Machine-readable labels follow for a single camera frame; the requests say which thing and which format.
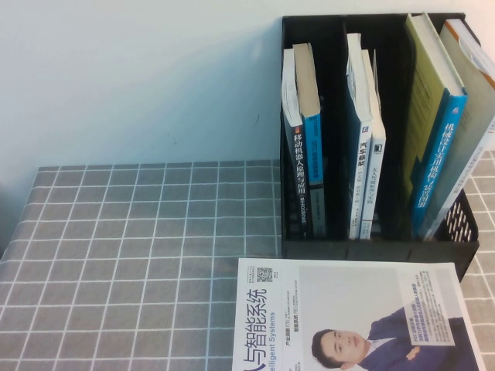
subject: grid pattern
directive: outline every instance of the grid pattern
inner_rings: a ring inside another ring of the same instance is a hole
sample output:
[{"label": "grid pattern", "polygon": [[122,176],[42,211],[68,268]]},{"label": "grid pattern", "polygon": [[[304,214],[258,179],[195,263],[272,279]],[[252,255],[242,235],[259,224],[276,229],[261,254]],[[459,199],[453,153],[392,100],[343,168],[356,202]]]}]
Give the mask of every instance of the grid pattern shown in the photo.
[{"label": "grid pattern", "polygon": [[237,260],[277,257],[278,161],[41,168],[0,262],[0,369],[231,370]]},{"label": "grid pattern", "polygon": [[464,187],[480,249],[461,283],[486,369],[495,370],[495,152],[486,151]]}]

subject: book spine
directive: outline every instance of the book spine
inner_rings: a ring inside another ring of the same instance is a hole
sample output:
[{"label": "book spine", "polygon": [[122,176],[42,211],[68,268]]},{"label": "book spine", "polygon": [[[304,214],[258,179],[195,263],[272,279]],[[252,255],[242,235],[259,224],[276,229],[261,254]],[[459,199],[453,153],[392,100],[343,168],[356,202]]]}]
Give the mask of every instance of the book spine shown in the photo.
[{"label": "book spine", "polygon": [[437,113],[440,124],[432,150],[428,155],[428,165],[422,175],[421,185],[415,196],[411,210],[411,226],[414,237],[418,236],[419,229],[424,221],[426,208],[432,198],[432,190],[435,188],[436,180],[442,171],[447,153],[449,152],[452,138],[456,133],[459,120],[466,106],[467,96],[453,96],[445,92],[446,103],[440,104],[440,112]]},{"label": "book spine", "polygon": [[298,218],[301,226],[301,237],[309,237],[309,194],[307,185],[307,164],[304,149],[304,125],[291,128],[291,142],[293,151],[292,164],[294,165],[295,193],[297,199]]},{"label": "book spine", "polygon": [[311,196],[312,232],[314,237],[324,237],[326,235],[326,218],[321,115],[303,117],[303,120],[306,134],[309,193]]},{"label": "book spine", "polygon": [[349,238],[359,238],[361,213],[363,211],[363,194],[366,182],[368,154],[370,153],[370,122],[362,123],[360,126],[359,146],[357,148],[356,171],[354,174],[354,189],[350,207]]},{"label": "book spine", "polygon": [[385,139],[373,138],[369,155],[369,165],[366,176],[366,188],[363,200],[363,215],[361,217],[360,239],[369,240],[373,225],[374,208],[377,201],[378,184],[380,182],[381,163],[384,159]]},{"label": "book spine", "polygon": [[442,224],[442,221],[446,217],[447,212],[450,210],[450,208],[456,201],[457,197],[459,196],[461,189],[464,188],[469,177],[471,176],[471,173],[475,169],[476,165],[478,165],[478,162],[480,161],[481,156],[485,151],[485,148],[487,147],[487,145],[491,143],[491,141],[494,138],[495,138],[495,118],[492,120],[490,126],[485,131],[485,134],[481,138],[480,143],[476,147],[476,150],[469,158],[466,167],[463,169],[463,172],[457,179],[456,185],[454,186],[449,196],[443,203],[442,208],[439,211],[439,214],[436,216],[435,220],[431,223],[430,226],[426,226],[424,228],[424,229],[428,228],[425,234],[425,240],[431,240],[434,237],[437,229],[440,227],[440,224]]}]

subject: magazine cover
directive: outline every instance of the magazine cover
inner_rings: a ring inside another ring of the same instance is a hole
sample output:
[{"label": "magazine cover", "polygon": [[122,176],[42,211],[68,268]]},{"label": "magazine cover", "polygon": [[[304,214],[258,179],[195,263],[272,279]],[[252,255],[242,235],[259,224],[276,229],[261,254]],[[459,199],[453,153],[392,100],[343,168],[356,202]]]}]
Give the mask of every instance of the magazine cover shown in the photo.
[{"label": "magazine cover", "polygon": [[484,371],[454,264],[240,259],[233,371]]}]

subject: man in suit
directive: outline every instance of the man in suit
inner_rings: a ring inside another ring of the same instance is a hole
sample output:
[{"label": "man in suit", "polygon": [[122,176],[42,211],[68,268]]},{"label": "man in suit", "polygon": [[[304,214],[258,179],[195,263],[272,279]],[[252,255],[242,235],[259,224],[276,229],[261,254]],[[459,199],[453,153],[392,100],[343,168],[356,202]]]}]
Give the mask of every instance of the man in suit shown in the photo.
[{"label": "man in suit", "polygon": [[463,318],[450,318],[456,346],[411,344],[404,308],[371,324],[368,339],[356,332],[322,330],[312,354],[327,369],[359,365],[370,371],[479,371]]}]

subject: black file holder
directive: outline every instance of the black file holder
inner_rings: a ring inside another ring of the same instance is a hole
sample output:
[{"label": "black file holder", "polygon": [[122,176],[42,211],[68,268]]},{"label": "black file holder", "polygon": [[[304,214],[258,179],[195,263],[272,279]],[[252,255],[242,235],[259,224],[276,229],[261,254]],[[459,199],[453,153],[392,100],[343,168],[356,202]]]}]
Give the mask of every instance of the black file holder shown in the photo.
[{"label": "black file holder", "polygon": [[[462,19],[462,13],[430,14],[438,32],[447,19]],[[401,153],[415,48],[405,27],[407,14],[289,16],[282,20],[282,52],[296,43],[311,43],[316,79],[322,103],[323,157],[327,238],[302,240],[296,213],[292,163],[288,155],[281,116],[282,256],[288,259],[398,261],[456,265],[462,279],[478,250],[478,228],[464,192],[442,222],[435,241],[411,238],[408,213],[399,207]],[[384,163],[377,195],[381,237],[371,241],[347,239],[344,97],[347,89],[347,33],[358,32],[362,46],[377,51],[378,83],[382,117],[387,132]]]}]

